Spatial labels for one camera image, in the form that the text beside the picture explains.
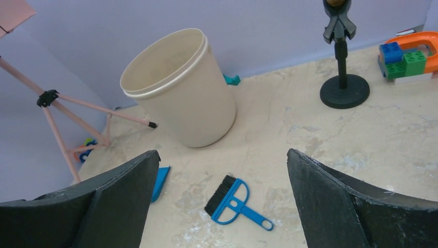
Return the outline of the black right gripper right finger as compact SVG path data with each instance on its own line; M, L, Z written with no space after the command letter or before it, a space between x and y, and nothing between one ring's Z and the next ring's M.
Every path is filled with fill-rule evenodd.
M437 202L368 184L296 149L287 157L308 247L437 247Z

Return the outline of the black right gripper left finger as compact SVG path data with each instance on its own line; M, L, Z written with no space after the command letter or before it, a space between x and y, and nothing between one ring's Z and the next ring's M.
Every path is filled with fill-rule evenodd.
M1 247L139 247L160 155L143 154L33 200L1 203Z

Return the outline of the blue dustpan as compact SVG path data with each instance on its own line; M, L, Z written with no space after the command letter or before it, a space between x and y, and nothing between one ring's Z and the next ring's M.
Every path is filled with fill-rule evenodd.
M167 166L167 167L160 167L158 169L158 173L157 173L157 177L156 177L156 181L154 184L154 189L152 192L152 197L151 197L151 202L154 203L155 201L158 200L158 198L160 197L162 188L165 184L165 181L167 179L167 176L169 174L169 171L171 169L171 166Z

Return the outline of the blue hand brush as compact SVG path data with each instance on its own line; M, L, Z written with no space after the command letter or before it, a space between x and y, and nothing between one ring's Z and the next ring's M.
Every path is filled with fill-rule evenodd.
M236 197L237 191L241 188L246 190L244 199ZM272 231L275 226L274 223L247 206L249 196L250 189L245 181L231 175L226 175L212 197L207 201L204 211L210 216L212 221L220 225L228 225L240 215L243 215L266 231ZM234 212L234 216L226 221L220 221L220 216L227 208Z

